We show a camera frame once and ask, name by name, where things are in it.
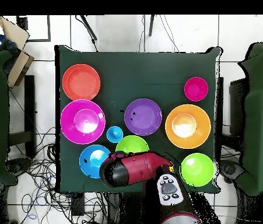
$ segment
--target table leg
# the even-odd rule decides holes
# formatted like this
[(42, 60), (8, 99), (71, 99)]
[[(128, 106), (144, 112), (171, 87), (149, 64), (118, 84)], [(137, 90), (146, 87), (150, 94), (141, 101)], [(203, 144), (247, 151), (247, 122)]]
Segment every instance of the table leg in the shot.
[(151, 18), (150, 18), (150, 28), (149, 28), (149, 36), (150, 37), (152, 36), (154, 17), (155, 17), (155, 15), (151, 15)]

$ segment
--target magenta bowl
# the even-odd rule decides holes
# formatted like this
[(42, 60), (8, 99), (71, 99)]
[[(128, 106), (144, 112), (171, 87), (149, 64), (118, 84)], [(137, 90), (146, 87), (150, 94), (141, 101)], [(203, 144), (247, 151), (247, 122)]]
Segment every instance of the magenta bowl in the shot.
[(206, 97), (208, 93), (208, 84), (202, 78), (190, 78), (184, 86), (184, 93), (188, 99), (193, 102), (198, 102)]
[(96, 141), (105, 126), (102, 109), (90, 100), (74, 100), (62, 110), (61, 130), (73, 143), (89, 144)]

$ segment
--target floor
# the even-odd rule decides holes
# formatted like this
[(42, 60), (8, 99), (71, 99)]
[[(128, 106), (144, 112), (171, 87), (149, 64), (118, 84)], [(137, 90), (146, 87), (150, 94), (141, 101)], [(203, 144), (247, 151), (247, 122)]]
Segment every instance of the floor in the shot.
[[(15, 16), (5, 16), (16, 23)], [(35, 76), (36, 84), (36, 126), (39, 131), (37, 143), (43, 135), (55, 126), (55, 66), (54, 45), (67, 45), (78, 51), (93, 51), (94, 45), (82, 23), (75, 16), (49, 16), (50, 27), (47, 27), (47, 16), (28, 16), (30, 39), (24, 51), (32, 55), (35, 60), (27, 74)], [(223, 49), (220, 58), (220, 76), (225, 78), (223, 105), (223, 132), (228, 133), (230, 124), (229, 84), (231, 81), (245, 77), (238, 66), (242, 61), (250, 44), (263, 41), (263, 15), (159, 15), (155, 17), (153, 35), (148, 36), (150, 15), (146, 15), (145, 47), (143, 44), (143, 16), (142, 15), (105, 15), (88, 16), (87, 20), (95, 32), (99, 51), (131, 51), (131, 52), (173, 52), (174, 46), (166, 33), (172, 31), (174, 42), (179, 51), (202, 53), (209, 47), (219, 46)], [(16, 100), (24, 106), (24, 82), (12, 89)], [(13, 96), (10, 97), (10, 132), (23, 131), (24, 114)], [(43, 143), (55, 141), (55, 129), (51, 129), (45, 136)], [(24, 152), (24, 145), (19, 145)], [(12, 147), (9, 158), (20, 157), (16, 147)], [(207, 194), (209, 203), (214, 207), (222, 224), (234, 224), (237, 212), (237, 197), (234, 186), (226, 184), (222, 176), (218, 176), (217, 184), (221, 188), (218, 194)], [(26, 213), (29, 202), (25, 194), (35, 192), (34, 181), (27, 174), (19, 177), (17, 186), (11, 187), (8, 193), (8, 211), (11, 219), (21, 222)], [(87, 193), (91, 200), (96, 195)], [(86, 210), (93, 208), (94, 201), (89, 201)], [(49, 210), (45, 202), (38, 202), (31, 214), (36, 219), (26, 218), (23, 224), (70, 224), (62, 212)], [(101, 221), (101, 214), (96, 221)]]

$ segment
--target blue bowl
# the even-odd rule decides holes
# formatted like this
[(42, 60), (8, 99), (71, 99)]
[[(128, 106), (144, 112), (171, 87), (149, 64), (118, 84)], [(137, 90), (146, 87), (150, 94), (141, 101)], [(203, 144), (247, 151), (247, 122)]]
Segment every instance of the blue bowl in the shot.
[(89, 178), (99, 179), (99, 169), (110, 151), (102, 145), (90, 145), (79, 157), (79, 167)]
[(112, 126), (107, 130), (106, 137), (110, 142), (116, 144), (123, 139), (123, 131), (118, 126)]

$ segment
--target lime green bowl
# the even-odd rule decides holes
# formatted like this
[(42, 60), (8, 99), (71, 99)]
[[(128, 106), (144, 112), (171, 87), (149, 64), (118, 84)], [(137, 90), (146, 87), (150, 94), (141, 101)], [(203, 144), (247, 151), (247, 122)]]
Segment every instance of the lime green bowl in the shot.
[(148, 150), (149, 146), (147, 142), (143, 138), (135, 135), (126, 136), (120, 140), (117, 147), (115, 147), (115, 151), (124, 151), (125, 153), (137, 153)]
[(204, 154), (193, 153), (181, 163), (180, 174), (190, 186), (200, 187), (208, 184), (214, 176), (213, 161)]

